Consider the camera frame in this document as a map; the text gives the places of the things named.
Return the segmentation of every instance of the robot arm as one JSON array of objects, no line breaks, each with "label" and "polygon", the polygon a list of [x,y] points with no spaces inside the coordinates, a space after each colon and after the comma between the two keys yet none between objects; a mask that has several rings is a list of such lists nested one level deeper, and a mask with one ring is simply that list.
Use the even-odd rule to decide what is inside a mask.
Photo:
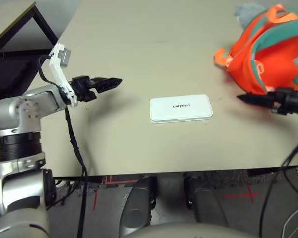
[{"label": "robot arm", "polygon": [[52,171],[42,169],[45,153],[40,143],[40,119],[78,101],[96,99],[116,88],[118,78],[80,76],[67,82],[61,66],[69,51],[57,43],[50,55],[56,85],[29,90],[22,96],[0,100],[0,237],[47,237],[46,206],[52,205],[55,186]]},{"label": "robot arm", "polygon": [[[294,59],[294,63],[298,67],[298,57]],[[269,108],[276,114],[298,114],[298,91],[292,88],[277,88],[266,95],[246,93],[238,98],[245,103]]]}]

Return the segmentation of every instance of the white box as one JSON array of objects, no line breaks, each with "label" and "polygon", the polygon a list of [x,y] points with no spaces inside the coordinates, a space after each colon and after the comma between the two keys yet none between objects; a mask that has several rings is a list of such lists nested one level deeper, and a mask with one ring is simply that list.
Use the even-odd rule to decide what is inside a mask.
[{"label": "white box", "polygon": [[207,120],[212,114],[210,100],[205,94],[150,100],[150,117],[153,123]]}]

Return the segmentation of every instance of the orange bag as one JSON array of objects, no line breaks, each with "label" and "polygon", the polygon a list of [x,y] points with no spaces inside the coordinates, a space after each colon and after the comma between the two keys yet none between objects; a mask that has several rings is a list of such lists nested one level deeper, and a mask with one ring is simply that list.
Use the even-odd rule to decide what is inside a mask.
[{"label": "orange bag", "polygon": [[298,90],[298,10],[280,4],[255,17],[224,57],[214,54],[214,63],[224,67],[248,93],[266,94],[277,87]]}]

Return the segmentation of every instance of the table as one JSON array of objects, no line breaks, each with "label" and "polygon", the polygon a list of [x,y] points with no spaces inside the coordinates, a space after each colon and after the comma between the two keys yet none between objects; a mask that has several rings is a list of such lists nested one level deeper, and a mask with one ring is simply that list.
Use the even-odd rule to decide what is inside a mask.
[{"label": "table", "polygon": [[[241,32],[230,0],[83,1],[59,39],[72,51],[66,76],[124,80],[70,108],[89,175],[279,166],[298,143],[298,116],[242,103],[236,95],[243,91],[213,66],[213,53]],[[52,78],[47,62],[43,71]],[[37,75],[30,88],[43,85]],[[209,96],[211,119],[150,121],[150,99],[194,94]],[[64,118],[42,119],[46,167],[79,176]]]},{"label": "table", "polygon": [[32,18],[55,45],[58,38],[35,4],[33,0],[0,4],[0,49]]}]

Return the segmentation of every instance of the gray cloth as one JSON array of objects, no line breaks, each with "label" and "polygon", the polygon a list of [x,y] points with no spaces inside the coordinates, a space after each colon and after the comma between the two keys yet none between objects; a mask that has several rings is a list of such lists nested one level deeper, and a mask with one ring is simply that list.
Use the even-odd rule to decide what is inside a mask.
[{"label": "gray cloth", "polygon": [[242,3],[235,7],[235,16],[239,25],[245,29],[246,26],[256,17],[263,12],[266,8],[257,3]]}]

